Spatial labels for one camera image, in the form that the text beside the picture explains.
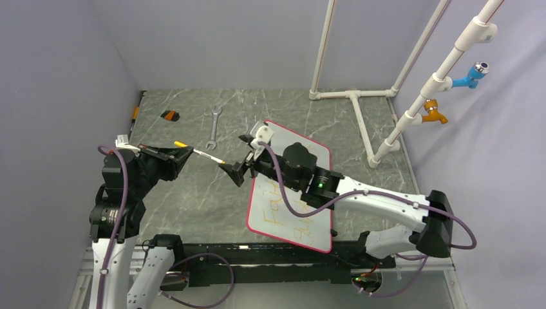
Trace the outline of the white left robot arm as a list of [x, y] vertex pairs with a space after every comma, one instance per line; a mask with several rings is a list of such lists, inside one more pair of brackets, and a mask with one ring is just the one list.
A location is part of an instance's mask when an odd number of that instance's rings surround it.
[[193, 148], [124, 145], [99, 151], [105, 156], [104, 183], [89, 215], [94, 257], [89, 307], [149, 308], [167, 272], [184, 264], [185, 252], [180, 236], [154, 236], [140, 273], [129, 281], [144, 198], [158, 182], [177, 179]]

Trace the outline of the red-framed whiteboard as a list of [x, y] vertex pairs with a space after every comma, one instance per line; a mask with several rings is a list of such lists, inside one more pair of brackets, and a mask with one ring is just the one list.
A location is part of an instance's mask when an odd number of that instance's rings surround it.
[[[286, 147], [299, 142], [317, 156], [319, 167], [331, 168], [329, 148], [271, 120], [265, 123], [274, 132], [270, 145], [276, 154], [281, 155]], [[250, 231], [327, 254], [332, 249], [332, 225], [332, 211], [297, 217], [285, 205], [276, 181], [262, 174], [253, 179], [247, 211], [247, 228]]]

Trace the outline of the yellow whiteboard marker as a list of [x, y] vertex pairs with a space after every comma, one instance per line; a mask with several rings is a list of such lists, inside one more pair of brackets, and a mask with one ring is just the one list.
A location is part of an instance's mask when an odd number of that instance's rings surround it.
[[174, 141], [174, 145], [176, 147], [179, 147], [179, 148], [191, 148], [194, 153], [196, 153], [196, 154], [198, 154], [198, 155], [200, 155], [202, 157], [208, 158], [208, 159], [216, 162], [217, 164], [226, 164], [225, 160], [222, 160], [220, 158], [216, 158], [215, 156], [212, 156], [212, 155], [210, 155], [208, 153], [205, 153], [205, 152], [203, 152], [201, 150], [195, 149], [195, 148], [193, 148], [193, 147], [191, 147], [191, 146], [189, 146], [189, 145], [187, 145], [185, 143], [182, 143], [182, 142], [179, 142], [179, 141]]

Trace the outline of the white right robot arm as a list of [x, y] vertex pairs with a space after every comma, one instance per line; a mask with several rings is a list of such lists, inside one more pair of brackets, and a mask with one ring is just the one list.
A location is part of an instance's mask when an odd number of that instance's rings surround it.
[[283, 154], [260, 144], [264, 152], [248, 153], [235, 164], [219, 164], [240, 187], [247, 172], [262, 174], [279, 184], [288, 211], [298, 218], [308, 218], [326, 210], [353, 209], [394, 221], [394, 228], [379, 232], [362, 232], [355, 249], [355, 260], [370, 267], [392, 254], [411, 250], [434, 258], [451, 255], [453, 212], [446, 195], [403, 194], [359, 182], [341, 173], [317, 165], [317, 157], [296, 142]]

